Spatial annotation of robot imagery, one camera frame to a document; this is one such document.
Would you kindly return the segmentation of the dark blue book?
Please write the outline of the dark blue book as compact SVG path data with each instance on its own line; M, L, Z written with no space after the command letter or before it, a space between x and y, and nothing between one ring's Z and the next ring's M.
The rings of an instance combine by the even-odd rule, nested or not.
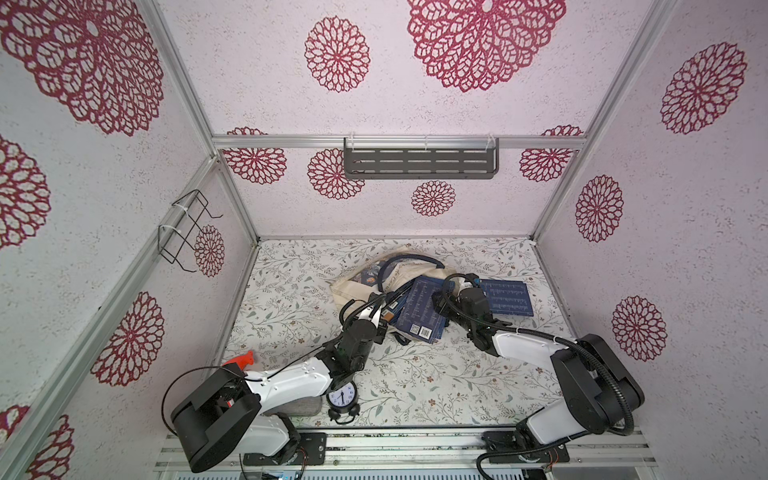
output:
M528 286L525 282L482 279L480 288L494 315L534 316Z
M428 276L417 277L412 284L394 328L413 340L433 344L442 338L446 318L438 313L433 295L441 299L443 280Z

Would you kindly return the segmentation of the beige canvas tote bag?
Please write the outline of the beige canvas tote bag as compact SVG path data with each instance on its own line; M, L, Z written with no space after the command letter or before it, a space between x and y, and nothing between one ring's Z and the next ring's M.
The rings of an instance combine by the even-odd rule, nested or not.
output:
M352 273L345 274L331 284L330 291L339 308L341 322L344 322L344 306L361 306L371 295L382 292L394 294L394 297L408 294L410 282L417 277L428 276L444 280L454 272L454 269L447 268L440 260L400 247L377 257ZM416 341L409 335L399 333L394 324L387 324L388 331L396 333L398 340Z

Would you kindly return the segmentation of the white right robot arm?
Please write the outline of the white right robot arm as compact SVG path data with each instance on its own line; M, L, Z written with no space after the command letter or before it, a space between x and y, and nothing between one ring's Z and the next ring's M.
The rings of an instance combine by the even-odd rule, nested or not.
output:
M436 313L465 329L469 341L494 357L519 360L555 375L560 396L515 427L514 446L524 455L555 449L594 434L628 436L645 394L607 342L598 335L571 340L513 327L493 317L482 289L433 295Z

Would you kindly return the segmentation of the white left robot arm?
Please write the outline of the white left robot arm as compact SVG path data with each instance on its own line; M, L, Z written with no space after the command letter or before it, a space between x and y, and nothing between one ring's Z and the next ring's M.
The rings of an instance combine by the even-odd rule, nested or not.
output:
M290 460L300 435L287 415L275 410L342 389L365 368L380 341L372 321L354 320L302 363L262 372L232 362L214 367L170 414L190 470L205 472L235 453L260 454L279 464Z

